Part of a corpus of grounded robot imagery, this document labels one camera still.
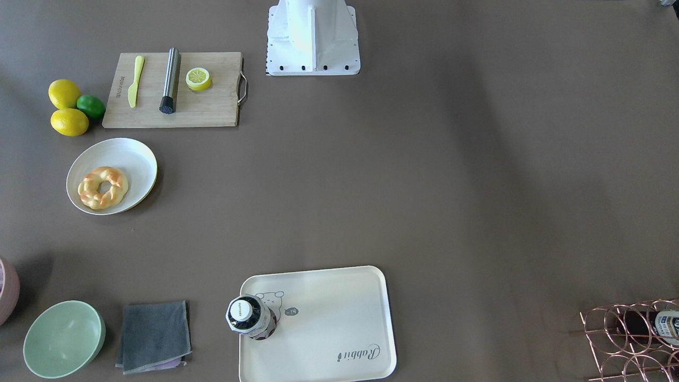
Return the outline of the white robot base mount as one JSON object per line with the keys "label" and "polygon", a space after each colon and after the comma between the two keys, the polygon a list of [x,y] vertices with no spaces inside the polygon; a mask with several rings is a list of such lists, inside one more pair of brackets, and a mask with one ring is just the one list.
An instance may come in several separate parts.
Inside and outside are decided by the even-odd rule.
{"label": "white robot base mount", "polygon": [[344,1],[279,1],[268,10],[269,76],[357,75],[355,8]]}

